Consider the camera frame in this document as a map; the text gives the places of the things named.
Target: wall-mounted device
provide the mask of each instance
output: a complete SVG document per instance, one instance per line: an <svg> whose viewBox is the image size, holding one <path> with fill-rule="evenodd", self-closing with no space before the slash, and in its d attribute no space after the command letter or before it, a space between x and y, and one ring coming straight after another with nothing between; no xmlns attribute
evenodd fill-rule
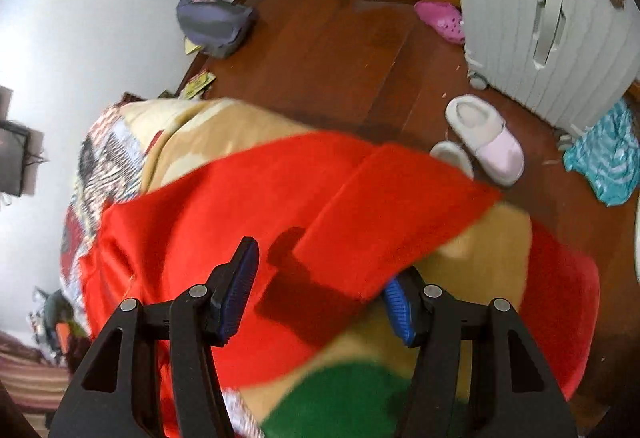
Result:
<svg viewBox="0 0 640 438"><path fill-rule="evenodd" d="M0 193L22 194L29 130L0 121Z"/></svg>

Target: striped fabric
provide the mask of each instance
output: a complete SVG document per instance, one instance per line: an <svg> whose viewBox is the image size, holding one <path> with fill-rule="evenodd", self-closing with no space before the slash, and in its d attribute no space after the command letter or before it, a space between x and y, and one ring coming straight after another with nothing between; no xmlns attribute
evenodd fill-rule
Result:
<svg viewBox="0 0 640 438"><path fill-rule="evenodd" d="M40 352L0 332L0 381L31 426L46 437L45 415L58 408L68 372L46 364Z"/></svg>

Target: dark green object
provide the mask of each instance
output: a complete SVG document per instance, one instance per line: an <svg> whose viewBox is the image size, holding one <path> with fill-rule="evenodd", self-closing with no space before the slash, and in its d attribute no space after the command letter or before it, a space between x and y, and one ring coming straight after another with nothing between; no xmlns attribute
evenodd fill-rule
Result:
<svg viewBox="0 0 640 438"><path fill-rule="evenodd" d="M280 402L262 430L267 438L388 438L402 414L409 384L366 362L319 370Z"/></svg>

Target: blue patterned cloth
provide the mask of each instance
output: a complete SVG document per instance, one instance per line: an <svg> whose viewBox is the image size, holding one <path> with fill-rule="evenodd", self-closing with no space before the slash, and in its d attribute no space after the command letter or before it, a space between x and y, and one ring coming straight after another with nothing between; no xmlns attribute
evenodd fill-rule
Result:
<svg viewBox="0 0 640 438"><path fill-rule="evenodd" d="M617 101L562 160L565 169L586 177L601 202L608 206L626 202L640 178L640 147L625 101Z"/></svg>

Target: brown floorboard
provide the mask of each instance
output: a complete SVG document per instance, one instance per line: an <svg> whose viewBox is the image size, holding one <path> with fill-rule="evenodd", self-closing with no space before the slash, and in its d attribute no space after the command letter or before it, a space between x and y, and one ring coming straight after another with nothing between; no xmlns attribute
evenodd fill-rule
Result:
<svg viewBox="0 0 640 438"><path fill-rule="evenodd" d="M395 140L429 150L445 137L444 109L475 93L492 103L524 148L523 177L505 198L563 243L589 254L602 283L596 337L575 413L595 418L624 384L640 350L640 295L634 275L636 196L606 208L587 182L567 173L552 129L495 90L476 92L463 49L417 20L408 4L366 0L247 0L258 9L252 36L224 61L207 94L242 98L319 128ZM478 179L486 179L476 165Z"/></svg>

